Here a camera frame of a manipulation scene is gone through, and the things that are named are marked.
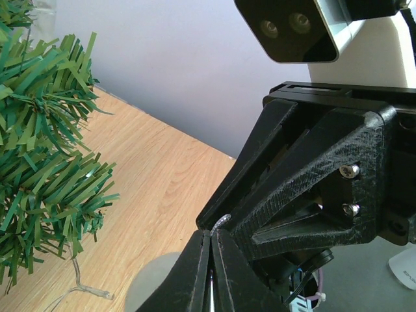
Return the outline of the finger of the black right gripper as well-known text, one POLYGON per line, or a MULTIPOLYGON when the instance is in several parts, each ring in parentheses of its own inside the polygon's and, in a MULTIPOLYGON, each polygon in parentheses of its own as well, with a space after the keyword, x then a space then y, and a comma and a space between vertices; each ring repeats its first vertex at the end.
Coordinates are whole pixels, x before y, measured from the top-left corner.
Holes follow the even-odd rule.
POLYGON ((234 165, 196 218, 198 229, 211 229, 225 214, 235 214, 267 164, 285 145, 283 123, 299 104, 275 99, 263 107, 234 165))

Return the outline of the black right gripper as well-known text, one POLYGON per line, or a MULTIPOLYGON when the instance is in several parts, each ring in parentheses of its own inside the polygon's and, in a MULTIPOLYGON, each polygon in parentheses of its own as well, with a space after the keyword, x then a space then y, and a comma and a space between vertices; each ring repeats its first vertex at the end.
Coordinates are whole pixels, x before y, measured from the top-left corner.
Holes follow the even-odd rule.
POLYGON ((297 105, 285 145, 227 225, 249 260, 415 241, 415 90, 283 83, 263 103, 297 105))

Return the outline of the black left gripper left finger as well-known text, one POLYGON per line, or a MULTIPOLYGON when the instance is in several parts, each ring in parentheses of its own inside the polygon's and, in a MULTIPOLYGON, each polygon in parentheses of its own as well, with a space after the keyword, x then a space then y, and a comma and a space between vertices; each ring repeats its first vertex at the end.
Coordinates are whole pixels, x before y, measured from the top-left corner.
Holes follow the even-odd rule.
POLYGON ((167 277, 138 311, 209 311, 211 234, 197 230, 167 277))

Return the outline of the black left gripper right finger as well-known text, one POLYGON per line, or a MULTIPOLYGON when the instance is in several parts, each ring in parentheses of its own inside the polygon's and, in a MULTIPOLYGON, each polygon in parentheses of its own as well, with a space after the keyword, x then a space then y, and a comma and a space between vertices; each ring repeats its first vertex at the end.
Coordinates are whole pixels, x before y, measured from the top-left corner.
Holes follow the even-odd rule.
POLYGON ((257 277, 226 230, 211 237, 215 311, 288 311, 257 277))

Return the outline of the small green christmas tree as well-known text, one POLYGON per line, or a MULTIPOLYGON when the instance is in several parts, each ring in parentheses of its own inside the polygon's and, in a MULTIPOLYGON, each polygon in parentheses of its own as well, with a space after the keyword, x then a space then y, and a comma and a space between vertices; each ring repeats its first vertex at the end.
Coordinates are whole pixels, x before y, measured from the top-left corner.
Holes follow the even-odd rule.
POLYGON ((91 53, 73 34, 35 42, 32 1, 1 2, 1 283, 40 254, 75 259, 116 196, 113 165, 83 142, 98 111, 91 53))

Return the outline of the white glossy ball ornament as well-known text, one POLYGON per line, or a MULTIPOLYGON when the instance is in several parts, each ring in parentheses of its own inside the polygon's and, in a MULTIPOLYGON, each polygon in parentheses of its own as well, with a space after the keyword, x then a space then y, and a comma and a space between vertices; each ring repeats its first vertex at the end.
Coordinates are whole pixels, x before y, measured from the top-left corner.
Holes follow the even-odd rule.
POLYGON ((151 296, 165 280, 180 254, 171 252, 160 255, 140 269, 127 290, 124 311, 136 311, 151 296))

